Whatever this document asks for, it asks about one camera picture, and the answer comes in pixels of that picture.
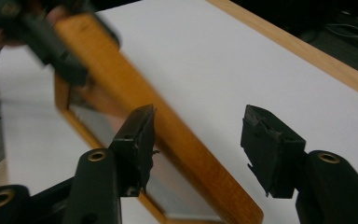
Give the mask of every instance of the orange wood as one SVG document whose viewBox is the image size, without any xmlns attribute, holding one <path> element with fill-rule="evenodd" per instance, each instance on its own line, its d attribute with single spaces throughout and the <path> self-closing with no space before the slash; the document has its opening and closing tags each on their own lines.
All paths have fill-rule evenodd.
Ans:
<svg viewBox="0 0 358 224">
<path fill-rule="evenodd" d="M 118 47 L 90 15 L 59 21 L 55 29 L 61 39 L 87 66 L 93 83 L 83 93 L 105 92 L 128 114 L 141 105 L 153 104 L 156 140 L 170 161 L 198 190 L 226 223 L 261 223 L 263 213 L 246 191 L 219 163 L 177 115 L 158 96 Z"/>
<path fill-rule="evenodd" d="M 83 137 L 91 148 L 105 147 L 99 139 L 89 131 L 89 129 L 77 119 L 76 115 L 69 110 L 69 96 L 71 86 L 66 83 L 60 76 L 54 78 L 55 88 L 55 104 L 64 118 L 74 127 L 75 130 Z M 167 218 L 162 214 L 161 210 L 154 204 L 143 192 L 138 197 L 141 204 L 155 217 L 159 223 L 166 223 Z"/>
</svg>

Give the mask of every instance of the blurred hand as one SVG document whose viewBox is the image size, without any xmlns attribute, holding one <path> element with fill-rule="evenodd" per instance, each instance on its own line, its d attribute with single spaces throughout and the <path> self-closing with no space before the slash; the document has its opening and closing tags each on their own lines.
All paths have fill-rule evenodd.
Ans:
<svg viewBox="0 0 358 224">
<path fill-rule="evenodd" d="M 41 11 L 39 10 L 38 5 L 32 6 L 35 12 Z M 68 17 L 70 14 L 64 7 L 55 7 L 53 8 L 49 14 L 46 16 L 46 19 L 53 25 L 59 20 L 62 20 Z M 4 31 L 0 29 L 0 48 L 4 46 L 20 46 L 23 45 L 19 40 L 15 40 L 13 38 L 9 38 L 5 35 Z"/>
</svg>

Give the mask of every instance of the black tool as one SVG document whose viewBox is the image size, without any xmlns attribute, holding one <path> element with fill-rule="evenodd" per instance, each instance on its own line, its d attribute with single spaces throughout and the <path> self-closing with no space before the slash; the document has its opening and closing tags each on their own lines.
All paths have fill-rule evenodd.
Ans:
<svg viewBox="0 0 358 224">
<path fill-rule="evenodd" d="M 65 6 L 72 14 L 90 13 L 111 34 L 117 36 L 95 15 L 95 8 L 89 1 L 57 0 L 43 1 L 46 8 Z M 21 0 L 0 0 L 0 28 L 5 33 L 27 44 L 43 64 L 51 64 L 68 83 L 83 86 L 88 80 L 87 68 L 69 50 L 54 32 L 51 24 L 36 14 Z"/>
<path fill-rule="evenodd" d="M 337 154 L 306 141 L 266 109 L 247 105 L 241 146 L 267 194 L 292 198 L 301 223 L 358 224 L 358 174 Z"/>
<path fill-rule="evenodd" d="M 121 223 L 120 197 L 138 197 L 153 166 L 154 114 L 132 111 L 109 148 L 83 154 L 75 176 L 50 189 L 0 187 L 0 224 Z"/>
</svg>

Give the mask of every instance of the wooden frame edge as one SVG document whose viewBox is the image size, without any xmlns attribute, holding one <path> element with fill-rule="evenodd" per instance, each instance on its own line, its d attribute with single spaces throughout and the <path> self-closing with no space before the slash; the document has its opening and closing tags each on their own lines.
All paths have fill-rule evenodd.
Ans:
<svg viewBox="0 0 358 224">
<path fill-rule="evenodd" d="M 228 15 L 256 30 L 329 76 L 358 91 L 358 71 L 229 0 L 207 0 Z"/>
<path fill-rule="evenodd" d="M 57 109 L 91 148 L 104 147 L 98 138 L 83 123 L 81 123 L 76 115 L 69 109 L 70 88 L 70 85 L 60 78 L 60 76 L 56 75 L 54 77 L 54 95 Z M 165 217 L 158 206 L 143 192 L 139 195 L 138 200 L 161 224 L 222 224 L 222 222 L 218 221 L 171 219 Z"/>
<path fill-rule="evenodd" d="M 140 105 L 155 105 L 158 148 L 166 152 L 218 216 L 228 223 L 261 223 L 263 213 L 253 199 L 118 52 L 116 43 L 98 22 L 88 14 L 75 15 L 59 21 L 55 30 L 88 67 L 94 86 L 105 90 L 125 113 Z M 215 182 L 225 184 L 217 186 Z"/>
</svg>

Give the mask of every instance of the white surface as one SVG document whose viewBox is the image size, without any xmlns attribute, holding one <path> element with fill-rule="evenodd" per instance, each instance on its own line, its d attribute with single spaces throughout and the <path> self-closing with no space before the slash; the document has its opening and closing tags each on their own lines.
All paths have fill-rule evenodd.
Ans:
<svg viewBox="0 0 358 224">
<path fill-rule="evenodd" d="M 358 93 L 204 1 L 145 0 L 103 14 L 122 50 L 254 198 L 264 223 L 298 223 L 294 200 L 266 198 L 240 147 L 248 104 L 264 107 L 358 171 Z M 52 103 L 51 71 L 0 56 L 9 174 L 37 192 L 73 174 L 88 148 Z M 141 218 L 141 222 L 153 223 Z"/>
</svg>

